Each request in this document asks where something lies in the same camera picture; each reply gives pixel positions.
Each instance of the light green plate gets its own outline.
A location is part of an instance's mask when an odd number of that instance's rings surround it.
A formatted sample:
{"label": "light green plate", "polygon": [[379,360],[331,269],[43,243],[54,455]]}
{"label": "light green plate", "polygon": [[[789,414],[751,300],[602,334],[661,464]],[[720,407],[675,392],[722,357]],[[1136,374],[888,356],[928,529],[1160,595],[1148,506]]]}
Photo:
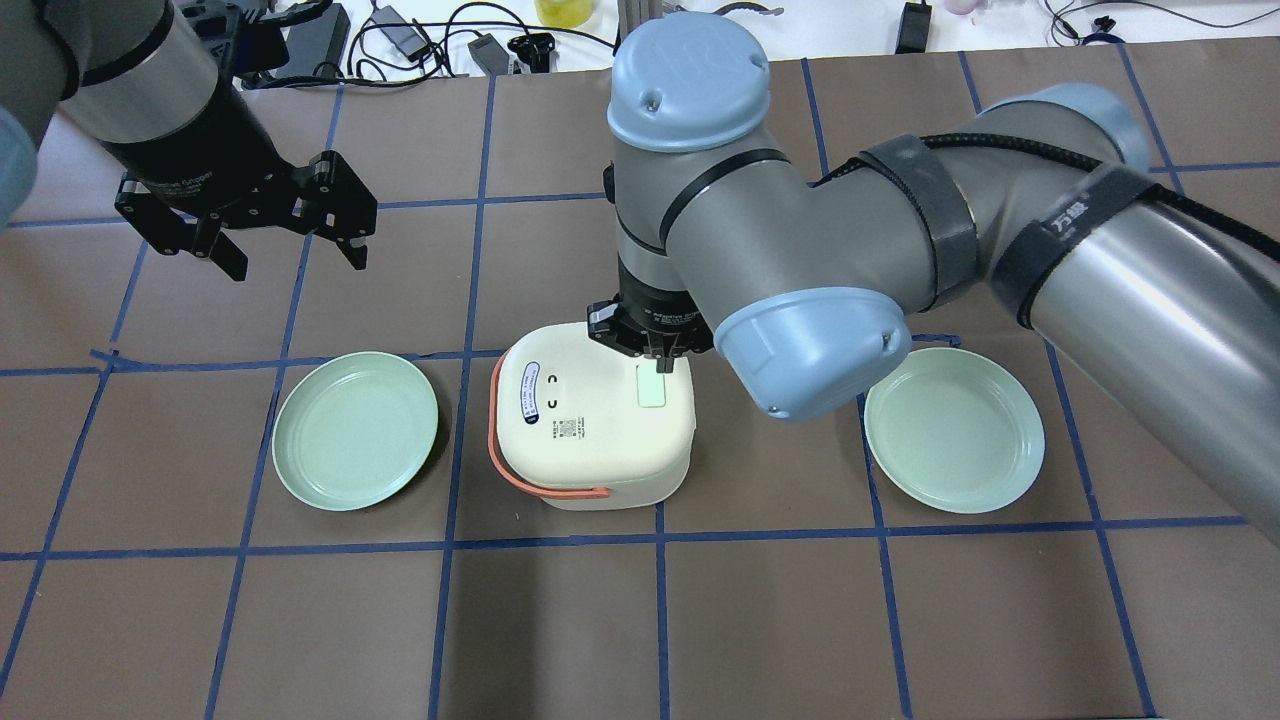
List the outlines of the light green plate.
{"label": "light green plate", "polygon": [[439,410],[410,361],[355,352],[312,370],[280,407],[271,461],[294,497],[321,510],[387,500],[426,461]]}
{"label": "light green plate", "polygon": [[1044,425],[1027,389],[964,350],[908,355],[867,393],[865,418],[884,474],[938,510],[998,510],[1032,487],[1044,460]]}

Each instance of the blue joint cap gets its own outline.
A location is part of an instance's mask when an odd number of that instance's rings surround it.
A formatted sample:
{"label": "blue joint cap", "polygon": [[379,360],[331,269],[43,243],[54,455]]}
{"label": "blue joint cap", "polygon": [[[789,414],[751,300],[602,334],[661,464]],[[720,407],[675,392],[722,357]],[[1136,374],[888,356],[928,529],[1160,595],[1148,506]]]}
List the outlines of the blue joint cap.
{"label": "blue joint cap", "polygon": [[1151,146],[1147,145],[1147,135],[1124,101],[1110,90],[1087,82],[1068,82],[1032,95],[1002,100],[987,110],[1014,102],[1051,102],[1075,110],[1107,133],[1125,165],[1139,173],[1151,170]]}
{"label": "blue joint cap", "polygon": [[36,145],[17,118],[0,108],[0,229],[36,184]]}
{"label": "blue joint cap", "polygon": [[769,61],[742,26],[673,13],[632,31],[613,60],[609,128],[653,152],[730,143],[769,109]]}
{"label": "blue joint cap", "polygon": [[809,420],[867,392],[911,350],[902,309],[856,287],[759,300],[716,328],[716,347],[772,418]]}

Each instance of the yellow object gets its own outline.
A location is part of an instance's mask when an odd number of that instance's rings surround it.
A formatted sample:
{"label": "yellow object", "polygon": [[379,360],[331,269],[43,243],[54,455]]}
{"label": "yellow object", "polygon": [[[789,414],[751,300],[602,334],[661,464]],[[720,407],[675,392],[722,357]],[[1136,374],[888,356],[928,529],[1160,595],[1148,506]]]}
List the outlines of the yellow object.
{"label": "yellow object", "polygon": [[591,0],[534,0],[544,26],[572,28],[591,17]]}

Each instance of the orange handle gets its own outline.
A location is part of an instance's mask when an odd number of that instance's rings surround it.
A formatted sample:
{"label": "orange handle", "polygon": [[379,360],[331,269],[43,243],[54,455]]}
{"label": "orange handle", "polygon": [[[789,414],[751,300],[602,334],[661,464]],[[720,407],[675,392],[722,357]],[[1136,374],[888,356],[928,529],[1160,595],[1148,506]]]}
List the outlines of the orange handle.
{"label": "orange handle", "polygon": [[498,470],[498,474],[502,475],[503,479],[513,484],[516,489],[538,497],[545,497],[549,500],[604,500],[609,497],[609,488],[548,489],[538,487],[535,484],[526,483],[520,479],[518,475],[507,469],[502,461],[500,454],[498,452],[498,372],[502,370],[502,363],[506,359],[507,354],[503,352],[502,357],[498,359],[498,364],[493,368],[493,375],[489,377],[489,460],[493,460],[494,469]]}

